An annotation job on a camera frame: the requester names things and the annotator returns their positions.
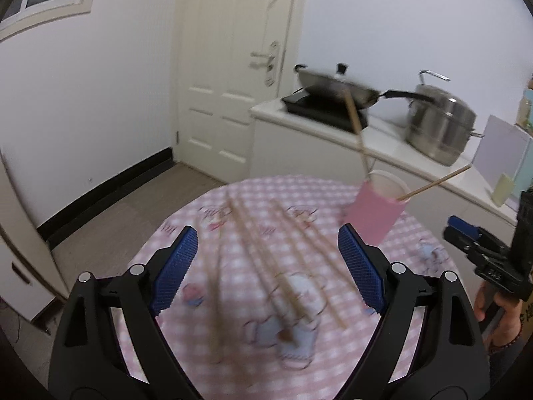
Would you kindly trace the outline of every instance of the table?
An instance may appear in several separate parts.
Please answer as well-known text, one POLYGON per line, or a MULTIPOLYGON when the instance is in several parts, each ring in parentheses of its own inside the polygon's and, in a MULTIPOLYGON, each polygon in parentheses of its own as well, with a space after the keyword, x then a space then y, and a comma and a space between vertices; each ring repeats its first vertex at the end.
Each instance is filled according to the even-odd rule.
MULTIPOLYGON (((157 323, 183 370, 206 400, 331 399, 346 382, 379 315, 364 305, 360 294, 324 262, 297 228, 281 220, 271 200, 278 200, 310 236, 318 228, 336 243, 344 209, 357 191, 357 187, 307 176, 262 177, 230 184, 207 192, 171 215, 132 259, 130 266, 146 263, 156 250, 171 245, 185 225, 199 228, 198 254, 171 307, 161 312, 157 323), (254 248, 245 252, 227 195, 243 200, 258 225, 262 242, 312 313, 311 321, 300 320, 292 329, 298 346, 280 340, 279 319, 251 264, 250 257, 257 260, 258 254, 254 248), (295 257, 291 242, 304 255, 305 267, 295 257), (224 346, 219 349, 222 361, 215 363, 211 348, 215 299, 209 294, 208 270, 216 265, 218 254, 225 333, 224 346), (346 329, 339 327, 331 307, 346 329)), ((441 243, 407 213, 402 214, 380 248, 389 261, 401 261, 417 274, 439 276, 445 270, 456 271, 441 243)), ((329 256, 340 271, 349 275, 338 252, 330 250, 329 256)), ((270 298, 281 302, 276 282, 269 284, 270 298)), ((393 380, 407 373, 423 314, 423 309, 413 314, 393 380)), ((117 333, 131 375, 145 380, 123 318, 117 321, 117 333)))

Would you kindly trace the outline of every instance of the stainless steel pot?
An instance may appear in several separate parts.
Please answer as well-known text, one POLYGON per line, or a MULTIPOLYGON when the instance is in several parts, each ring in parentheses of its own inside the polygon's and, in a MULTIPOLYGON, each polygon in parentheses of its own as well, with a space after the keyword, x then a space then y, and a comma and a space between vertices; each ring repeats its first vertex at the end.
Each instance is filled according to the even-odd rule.
POLYGON ((450 80, 432 71, 420 71, 421 84, 416 92, 433 98, 433 103, 411 102, 406 141, 435 161, 449 166, 463 153, 470 137, 483 137, 483 134, 473 132, 476 114, 470 107, 451 93, 427 85, 425 73, 450 80))
POLYGON ((298 74, 302 87, 312 95, 327 97, 334 101, 344 103, 344 91, 346 89, 350 90, 358 110, 371 107, 380 97, 404 97, 407 99, 433 102, 433 98, 414 92, 388 90, 385 93, 381 93, 376 89, 346 77, 347 68, 347 64, 339 63, 336 73, 327 73, 308 69, 305 64, 297 64, 294 71, 298 74))

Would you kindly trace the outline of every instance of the door handle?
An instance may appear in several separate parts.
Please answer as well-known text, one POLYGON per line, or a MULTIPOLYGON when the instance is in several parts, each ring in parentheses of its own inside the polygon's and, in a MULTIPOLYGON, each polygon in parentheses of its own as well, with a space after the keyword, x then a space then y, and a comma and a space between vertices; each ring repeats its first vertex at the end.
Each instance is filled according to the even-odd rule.
POLYGON ((258 53, 257 51, 250 53, 250 56, 258 58, 268 58, 268 60, 272 60, 275 57, 274 54, 262 54, 258 53))
POLYGON ((268 47, 268 54, 261 53, 258 51, 253 51, 250 53, 251 57, 256 58, 266 58, 266 63, 261 63, 256 67, 265 67, 266 68, 266 78, 265 85, 267 87, 272 86, 275 83, 275 76, 278 72, 278 60, 279 60, 279 49, 281 48, 280 43, 275 40, 268 47))
POLYGON ((13 270, 13 272, 15 272, 15 274, 17 274, 17 276, 26 284, 30 285, 31 284, 31 281, 28 279, 28 277, 26 275, 24 275, 22 273, 22 271, 19 269, 19 267, 11 262, 11 269, 13 270))

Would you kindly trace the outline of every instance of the lid knob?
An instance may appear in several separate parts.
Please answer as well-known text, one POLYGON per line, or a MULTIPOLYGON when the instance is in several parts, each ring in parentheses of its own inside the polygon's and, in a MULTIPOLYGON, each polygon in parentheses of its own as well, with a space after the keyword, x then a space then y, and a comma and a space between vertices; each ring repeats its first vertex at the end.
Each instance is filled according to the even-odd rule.
POLYGON ((339 75, 344 75, 346 73, 346 69, 348 69, 348 65, 346 63, 339 63, 337 65, 337 73, 339 75))

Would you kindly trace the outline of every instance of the hand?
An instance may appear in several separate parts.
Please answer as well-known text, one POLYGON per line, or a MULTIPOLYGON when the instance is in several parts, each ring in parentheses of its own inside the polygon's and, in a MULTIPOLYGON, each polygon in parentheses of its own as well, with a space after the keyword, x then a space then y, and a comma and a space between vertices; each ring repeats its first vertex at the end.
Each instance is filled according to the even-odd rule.
MULTIPOLYGON (((483 282, 478 294, 475 297, 474 314, 478 322, 482 322, 485 319, 485 313, 483 307, 485 306, 485 289, 487 288, 487 282, 483 282)), ((520 313, 522 311, 522 301, 518 298, 503 295, 497 292, 494 295, 494 302, 505 309, 505 314, 500 320, 500 323, 490 335, 485 346, 489 347, 492 343, 494 346, 501 347, 509 344, 520 333, 520 313)))

